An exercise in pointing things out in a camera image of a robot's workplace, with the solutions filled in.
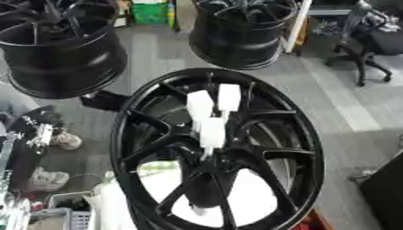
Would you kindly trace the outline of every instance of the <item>office chair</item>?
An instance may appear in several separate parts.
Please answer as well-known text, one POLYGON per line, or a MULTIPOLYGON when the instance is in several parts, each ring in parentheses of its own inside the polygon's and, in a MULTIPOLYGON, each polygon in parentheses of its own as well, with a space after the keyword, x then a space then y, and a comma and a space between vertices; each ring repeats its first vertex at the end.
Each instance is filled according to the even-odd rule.
POLYGON ((375 55, 398 55, 403 54, 403 4, 389 3, 383 6, 374 6, 360 0, 349 13, 345 20, 345 26, 342 31, 341 40, 336 44, 335 53, 343 51, 345 55, 332 57, 327 60, 326 65, 331 66, 338 61, 353 61, 359 72, 357 85, 365 86, 365 67, 371 66, 380 69, 386 76, 384 82, 391 80, 392 73, 386 67, 378 64, 374 60, 375 55), (383 14, 394 15, 400 19, 397 23, 401 27, 396 32, 384 32, 379 28, 383 27, 388 18, 383 14), (373 13, 382 20, 377 24, 364 24, 363 18, 367 13, 373 13), (351 48, 351 39, 361 44, 362 50, 355 51, 351 48))

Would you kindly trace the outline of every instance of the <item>wheel rim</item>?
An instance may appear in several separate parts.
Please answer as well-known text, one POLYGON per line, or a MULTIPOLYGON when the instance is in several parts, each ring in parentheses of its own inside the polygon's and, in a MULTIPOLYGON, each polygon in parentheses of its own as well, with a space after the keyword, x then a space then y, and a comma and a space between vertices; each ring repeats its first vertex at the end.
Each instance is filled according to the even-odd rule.
POLYGON ((297 6, 292 0, 194 0, 199 9, 219 19, 246 25, 287 22, 297 6))
MULTIPOLYGON (((186 159, 182 153, 178 154, 178 157, 186 159)), ((190 223, 172 213, 172 206, 176 201, 186 193, 193 182, 206 174, 216 185, 224 223, 223 227, 213 229, 288 229, 308 214, 318 196, 324 175, 323 155, 318 136, 308 119, 293 102, 270 85, 249 75, 210 68, 174 72, 136 91, 123 106, 115 121, 111 159, 113 170, 128 198, 130 208, 138 210, 148 221, 163 229, 211 229, 190 223), (221 83, 239 84, 243 94, 239 116, 235 116, 236 118, 228 124, 226 147, 209 161, 198 162, 193 170, 184 176, 187 180, 184 180, 162 202, 156 202, 143 186, 137 172, 133 170, 136 171, 137 166, 155 154, 159 148, 180 147, 185 155, 196 156, 201 153, 201 149, 198 148, 197 138, 190 131, 188 124, 169 124, 163 119, 149 116, 148 109, 155 103, 151 99, 164 95, 185 104, 187 93, 207 89, 211 95, 215 95, 217 85, 221 83), (262 98, 268 103, 263 109, 257 110, 256 103, 260 104, 262 98), (247 136, 259 136, 244 132, 246 129, 269 120, 287 121, 290 124, 289 128, 293 128, 300 142, 294 147, 266 147, 262 143, 255 145, 244 142, 247 136), (133 128, 131 124, 139 123, 146 123, 163 135, 159 136, 157 141, 146 141, 147 147, 141 146, 133 153, 133 139, 139 140, 140 136, 144 136, 144 131, 133 128), (267 160, 279 158, 293 159, 300 167, 290 192, 279 183, 267 163, 267 160), (240 169, 254 171, 269 184, 279 200, 278 208, 271 215, 246 226, 235 224, 219 178, 223 172, 240 169)))
POLYGON ((37 47, 84 39, 112 25, 116 13, 109 0, 0 1, 0 43, 37 47), (29 35, 16 39, 22 31, 29 35))

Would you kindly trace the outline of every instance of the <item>shoe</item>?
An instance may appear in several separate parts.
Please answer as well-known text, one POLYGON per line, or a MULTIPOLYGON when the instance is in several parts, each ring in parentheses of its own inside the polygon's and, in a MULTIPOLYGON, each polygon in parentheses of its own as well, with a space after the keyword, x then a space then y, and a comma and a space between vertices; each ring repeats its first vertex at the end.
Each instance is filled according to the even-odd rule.
POLYGON ((32 174, 27 191, 52 192, 60 190, 70 180, 70 176, 65 172, 46 172, 42 167, 38 167, 32 174))
POLYGON ((83 144, 83 140, 78 136, 63 131, 61 134, 53 137, 50 144, 52 146, 59 146, 64 150, 76 150, 83 144))

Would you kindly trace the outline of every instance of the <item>white container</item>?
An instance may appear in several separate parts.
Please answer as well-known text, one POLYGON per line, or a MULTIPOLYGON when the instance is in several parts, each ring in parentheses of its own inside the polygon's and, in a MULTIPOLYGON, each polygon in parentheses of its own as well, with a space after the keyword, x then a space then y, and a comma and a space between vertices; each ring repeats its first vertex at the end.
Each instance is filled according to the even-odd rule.
POLYGON ((81 199, 83 196, 93 196, 93 193, 91 191, 79 191, 53 195, 49 199, 48 208, 56 208, 60 202, 70 199, 81 199))

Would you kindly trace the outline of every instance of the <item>white masking plug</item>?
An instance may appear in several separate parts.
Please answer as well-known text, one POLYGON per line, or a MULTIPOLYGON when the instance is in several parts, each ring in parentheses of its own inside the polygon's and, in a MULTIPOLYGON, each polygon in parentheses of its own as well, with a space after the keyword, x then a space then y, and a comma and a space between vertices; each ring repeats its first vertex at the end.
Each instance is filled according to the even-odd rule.
POLYGON ((219 85, 219 110, 221 117, 227 123, 229 114, 238 111, 241 103, 241 89, 238 84, 219 85))
POLYGON ((202 122, 212 114, 214 101, 207 91, 201 90, 187 94, 186 106, 193 120, 193 130, 200 132, 202 122))
POLYGON ((204 148, 202 160, 211 156, 215 148, 225 144, 225 122, 223 118, 208 118, 201 123, 200 145, 204 148))

